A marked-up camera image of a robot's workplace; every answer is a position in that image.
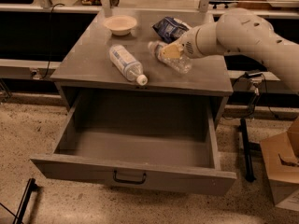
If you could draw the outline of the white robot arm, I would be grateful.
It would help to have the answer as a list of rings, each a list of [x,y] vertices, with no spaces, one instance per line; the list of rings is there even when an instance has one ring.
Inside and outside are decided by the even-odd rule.
[[[193,27],[159,52],[163,59],[244,55],[262,64],[293,92],[299,92],[299,45],[275,33],[270,22],[244,8]]]

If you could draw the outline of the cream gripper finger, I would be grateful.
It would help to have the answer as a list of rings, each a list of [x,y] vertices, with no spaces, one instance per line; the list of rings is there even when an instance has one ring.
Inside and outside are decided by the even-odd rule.
[[[184,53],[184,48],[174,42],[162,47],[160,53],[164,59],[179,59]]]

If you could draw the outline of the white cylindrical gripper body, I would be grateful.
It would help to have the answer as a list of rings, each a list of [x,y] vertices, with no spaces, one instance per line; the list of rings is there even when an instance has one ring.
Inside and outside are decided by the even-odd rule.
[[[184,54],[191,58],[203,58],[210,55],[223,55],[225,47],[218,41],[216,22],[193,27],[178,40]]]

